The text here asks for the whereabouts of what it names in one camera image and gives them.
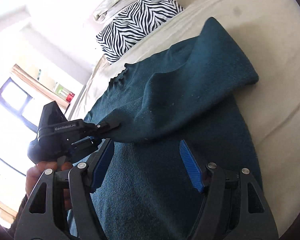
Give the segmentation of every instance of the mattress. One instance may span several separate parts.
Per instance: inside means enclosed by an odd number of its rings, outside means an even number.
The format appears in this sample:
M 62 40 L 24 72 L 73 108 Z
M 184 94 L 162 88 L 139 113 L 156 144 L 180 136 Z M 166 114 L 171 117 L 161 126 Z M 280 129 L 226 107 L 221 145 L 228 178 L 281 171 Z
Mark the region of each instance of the mattress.
M 197 36 L 214 17 L 247 55 L 259 82 L 235 98 L 250 130 L 264 193 L 282 235 L 300 212 L 300 7 L 295 0 L 177 0 L 185 11 L 112 65 L 101 61 L 72 119 L 84 118 L 125 63 Z

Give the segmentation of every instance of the zebra print pillow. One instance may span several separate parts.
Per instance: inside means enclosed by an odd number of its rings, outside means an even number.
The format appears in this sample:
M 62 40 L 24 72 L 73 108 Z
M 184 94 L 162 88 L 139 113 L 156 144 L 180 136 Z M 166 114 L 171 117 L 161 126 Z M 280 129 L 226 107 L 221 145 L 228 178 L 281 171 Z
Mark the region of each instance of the zebra print pillow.
M 109 63 L 114 63 L 138 41 L 183 11 L 176 0 L 138 0 L 123 9 L 98 35 Z

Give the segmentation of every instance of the window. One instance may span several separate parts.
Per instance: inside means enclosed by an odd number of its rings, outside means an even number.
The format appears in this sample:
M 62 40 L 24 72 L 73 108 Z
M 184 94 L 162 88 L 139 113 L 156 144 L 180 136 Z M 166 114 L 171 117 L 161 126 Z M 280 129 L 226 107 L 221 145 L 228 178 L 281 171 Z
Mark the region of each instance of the window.
M 23 175 L 34 165 L 27 148 L 36 138 L 42 108 L 11 78 L 0 88 L 0 159 Z

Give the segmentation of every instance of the dark sleeve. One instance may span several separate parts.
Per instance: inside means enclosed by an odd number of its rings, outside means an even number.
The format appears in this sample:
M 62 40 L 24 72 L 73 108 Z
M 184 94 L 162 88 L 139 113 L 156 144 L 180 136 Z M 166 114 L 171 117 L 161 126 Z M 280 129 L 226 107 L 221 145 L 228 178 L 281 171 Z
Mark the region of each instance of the dark sleeve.
M 17 229 L 17 226 L 18 226 L 18 223 L 19 223 L 19 219 L 20 219 L 20 216 L 21 216 L 21 213 L 26 205 L 28 201 L 28 197 L 27 195 L 25 195 L 25 197 L 22 199 L 22 202 L 21 202 L 21 205 L 19 207 L 19 211 L 18 211 L 18 214 L 16 216 L 16 220 L 11 224 L 11 227 L 9 229 L 7 229 L 7 233 L 12 237 L 14 238 L 14 234 L 16 232 L 16 229 Z

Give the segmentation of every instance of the stain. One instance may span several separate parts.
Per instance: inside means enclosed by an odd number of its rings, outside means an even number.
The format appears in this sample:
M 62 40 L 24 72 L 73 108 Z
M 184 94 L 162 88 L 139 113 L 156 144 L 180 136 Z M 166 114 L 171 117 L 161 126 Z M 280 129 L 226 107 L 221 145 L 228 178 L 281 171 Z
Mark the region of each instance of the stain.
M 236 6 L 233 8 L 233 14 L 234 14 L 234 16 L 239 17 L 242 14 L 242 11 L 238 6 Z

